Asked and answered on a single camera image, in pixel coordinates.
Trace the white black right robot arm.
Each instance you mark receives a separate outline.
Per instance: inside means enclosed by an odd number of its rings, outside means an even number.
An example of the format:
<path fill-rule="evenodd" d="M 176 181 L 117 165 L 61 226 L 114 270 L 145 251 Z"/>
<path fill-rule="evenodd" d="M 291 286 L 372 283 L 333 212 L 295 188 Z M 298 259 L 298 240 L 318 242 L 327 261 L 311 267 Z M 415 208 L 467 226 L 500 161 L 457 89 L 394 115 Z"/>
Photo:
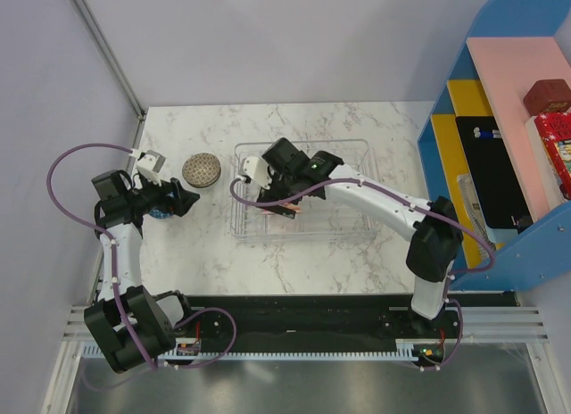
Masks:
<path fill-rule="evenodd" d="M 463 235 L 452 202 L 405 195 L 382 185 L 327 151 L 308 156 L 286 138 L 278 139 L 260 157 L 244 161 L 244 173 L 261 188 L 258 206 L 293 218 L 288 203 L 315 196 L 359 211 L 409 242 L 405 263 L 415 277 L 410 330 L 430 336 L 441 325 L 446 278 Z"/>

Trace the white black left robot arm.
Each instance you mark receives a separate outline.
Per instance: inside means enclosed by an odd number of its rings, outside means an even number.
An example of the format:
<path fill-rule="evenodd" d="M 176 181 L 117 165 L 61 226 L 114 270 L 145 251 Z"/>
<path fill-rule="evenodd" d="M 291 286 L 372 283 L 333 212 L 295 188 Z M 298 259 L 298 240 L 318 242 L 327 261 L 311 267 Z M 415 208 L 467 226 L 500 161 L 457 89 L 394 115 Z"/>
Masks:
<path fill-rule="evenodd" d="M 103 283 L 84 321 L 112 370 L 123 373 L 174 349 L 176 336 L 193 332 L 195 314 L 179 291 L 151 295 L 142 283 L 144 217 L 154 211 L 185 216 L 200 196 L 176 178 L 138 186 L 124 170 L 92 180 L 99 196 L 94 217 L 103 247 Z"/>

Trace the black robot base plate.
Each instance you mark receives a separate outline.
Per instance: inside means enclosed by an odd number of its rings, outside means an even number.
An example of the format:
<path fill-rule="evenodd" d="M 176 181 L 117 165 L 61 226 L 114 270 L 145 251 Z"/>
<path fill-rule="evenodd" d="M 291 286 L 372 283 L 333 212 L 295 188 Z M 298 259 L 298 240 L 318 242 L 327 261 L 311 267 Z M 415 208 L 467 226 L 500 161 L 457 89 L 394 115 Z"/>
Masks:
<path fill-rule="evenodd" d="M 449 308 L 434 321 L 414 313 L 408 294 L 187 295 L 190 314 L 175 335 L 196 337 L 218 352 L 235 343 L 247 348 L 364 348 L 398 339 L 452 339 L 458 313 Z"/>

